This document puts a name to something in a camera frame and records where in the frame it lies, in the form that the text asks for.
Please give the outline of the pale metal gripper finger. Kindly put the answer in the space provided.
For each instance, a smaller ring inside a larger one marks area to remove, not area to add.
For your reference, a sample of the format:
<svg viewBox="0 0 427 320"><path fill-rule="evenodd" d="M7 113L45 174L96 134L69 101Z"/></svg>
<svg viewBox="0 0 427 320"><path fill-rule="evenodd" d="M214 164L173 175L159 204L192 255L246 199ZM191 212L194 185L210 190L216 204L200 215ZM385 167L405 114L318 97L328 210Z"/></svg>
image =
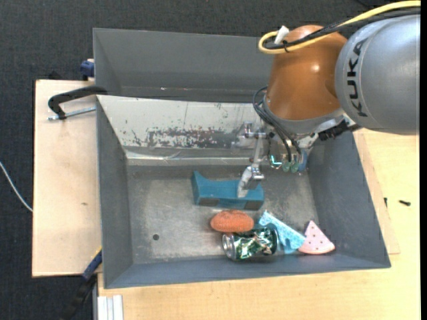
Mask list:
<svg viewBox="0 0 427 320"><path fill-rule="evenodd" d="M242 176L238 182L237 196L239 198L244 198L248 194L248 184L252 178L252 167L247 166L242 173Z"/></svg>
<svg viewBox="0 0 427 320"><path fill-rule="evenodd" d="M259 167L248 167L247 189L256 189L264 179L264 174Z"/></svg>

